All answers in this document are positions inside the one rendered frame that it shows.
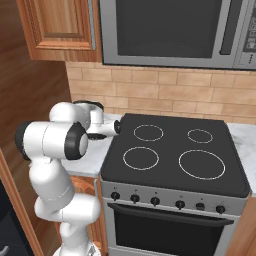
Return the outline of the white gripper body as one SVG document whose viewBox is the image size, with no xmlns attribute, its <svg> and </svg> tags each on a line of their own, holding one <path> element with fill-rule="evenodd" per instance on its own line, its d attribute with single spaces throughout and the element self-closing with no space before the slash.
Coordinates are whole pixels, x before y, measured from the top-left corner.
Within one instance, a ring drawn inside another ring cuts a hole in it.
<svg viewBox="0 0 256 256">
<path fill-rule="evenodd" d="M 102 135 L 117 135 L 121 131 L 120 122 L 114 120 L 109 123 L 91 124 L 88 133 L 89 134 L 102 134 Z"/>
</svg>

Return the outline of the black glass hob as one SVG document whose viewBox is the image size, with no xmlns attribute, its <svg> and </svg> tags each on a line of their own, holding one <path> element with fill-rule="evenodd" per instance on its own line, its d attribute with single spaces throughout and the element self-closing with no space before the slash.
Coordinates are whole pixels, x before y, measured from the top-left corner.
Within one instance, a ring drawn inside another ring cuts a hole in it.
<svg viewBox="0 0 256 256">
<path fill-rule="evenodd" d="M 244 198 L 250 186 L 225 122 L 125 114 L 105 181 Z"/>
</svg>

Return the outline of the tall wooden cabinet panel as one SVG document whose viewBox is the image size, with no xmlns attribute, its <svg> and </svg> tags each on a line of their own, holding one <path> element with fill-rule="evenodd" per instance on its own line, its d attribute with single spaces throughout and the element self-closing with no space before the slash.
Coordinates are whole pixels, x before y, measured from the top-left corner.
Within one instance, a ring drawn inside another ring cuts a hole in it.
<svg viewBox="0 0 256 256">
<path fill-rule="evenodd" d="M 70 101 L 66 66 L 29 56 L 18 12 L 19 0 L 0 0 L 0 179 L 11 200 L 32 256 L 52 256 L 60 246 L 55 224 L 37 218 L 37 194 L 29 162 L 15 145 L 16 128 L 25 121 L 46 121 L 52 106 Z"/>
</svg>

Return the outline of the wooden base cupboard door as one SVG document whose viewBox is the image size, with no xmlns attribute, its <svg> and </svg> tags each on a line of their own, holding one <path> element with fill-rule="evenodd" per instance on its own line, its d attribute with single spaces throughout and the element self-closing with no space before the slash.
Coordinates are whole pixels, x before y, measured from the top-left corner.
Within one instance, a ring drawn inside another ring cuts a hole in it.
<svg viewBox="0 0 256 256">
<path fill-rule="evenodd" d="M 106 256 L 108 251 L 102 213 L 99 180 L 81 176 L 71 177 L 75 193 L 71 201 L 60 210 L 59 235 L 61 246 L 53 256 L 75 253 L 85 246 L 85 255 L 95 247 L 94 256 Z"/>
</svg>

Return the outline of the black oven door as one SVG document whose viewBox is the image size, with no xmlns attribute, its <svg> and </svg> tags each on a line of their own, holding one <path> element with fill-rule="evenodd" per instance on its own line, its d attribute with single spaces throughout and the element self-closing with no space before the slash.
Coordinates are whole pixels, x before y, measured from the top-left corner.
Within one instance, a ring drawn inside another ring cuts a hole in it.
<svg viewBox="0 0 256 256">
<path fill-rule="evenodd" d="M 238 219 L 223 227 L 119 213 L 104 205 L 109 256 L 225 256 Z"/>
</svg>

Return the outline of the black appliance door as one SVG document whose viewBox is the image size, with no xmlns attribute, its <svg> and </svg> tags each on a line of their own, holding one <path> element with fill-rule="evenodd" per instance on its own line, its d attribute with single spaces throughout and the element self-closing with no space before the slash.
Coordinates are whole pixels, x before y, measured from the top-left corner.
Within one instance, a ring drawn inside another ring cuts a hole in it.
<svg viewBox="0 0 256 256">
<path fill-rule="evenodd" d="M 0 180 L 0 251 L 5 246 L 10 248 L 5 256 L 34 256 Z"/>
</svg>

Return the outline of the wooden base cupboard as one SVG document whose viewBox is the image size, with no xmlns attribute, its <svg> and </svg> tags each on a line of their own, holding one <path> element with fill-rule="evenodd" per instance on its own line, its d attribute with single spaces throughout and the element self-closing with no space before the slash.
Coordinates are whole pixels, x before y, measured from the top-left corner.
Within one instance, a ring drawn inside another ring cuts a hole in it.
<svg viewBox="0 0 256 256">
<path fill-rule="evenodd" d="M 256 256 L 256 198 L 248 197 L 226 256 Z"/>
</svg>

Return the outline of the wooden wall cupboard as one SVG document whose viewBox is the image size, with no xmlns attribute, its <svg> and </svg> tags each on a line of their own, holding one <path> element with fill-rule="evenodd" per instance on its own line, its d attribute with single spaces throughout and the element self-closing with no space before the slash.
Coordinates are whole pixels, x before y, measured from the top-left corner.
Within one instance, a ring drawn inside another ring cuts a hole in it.
<svg viewBox="0 0 256 256">
<path fill-rule="evenodd" d="M 32 60 L 54 60 L 54 61 L 71 61 L 71 62 L 100 62 L 101 40 L 100 40 L 100 23 L 98 17 L 98 0 L 93 1 L 94 29 L 96 38 L 96 50 L 44 50 L 37 49 L 32 42 L 32 33 L 28 29 L 28 18 L 19 11 L 23 31 L 30 58 Z"/>
</svg>

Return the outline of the wooden wall cupboard door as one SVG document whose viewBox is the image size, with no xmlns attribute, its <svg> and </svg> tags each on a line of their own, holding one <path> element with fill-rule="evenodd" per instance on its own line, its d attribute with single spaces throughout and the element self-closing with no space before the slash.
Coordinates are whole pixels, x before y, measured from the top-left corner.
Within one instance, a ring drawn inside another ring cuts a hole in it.
<svg viewBox="0 0 256 256">
<path fill-rule="evenodd" d="M 92 50 L 88 0 L 17 0 L 37 49 Z"/>
</svg>

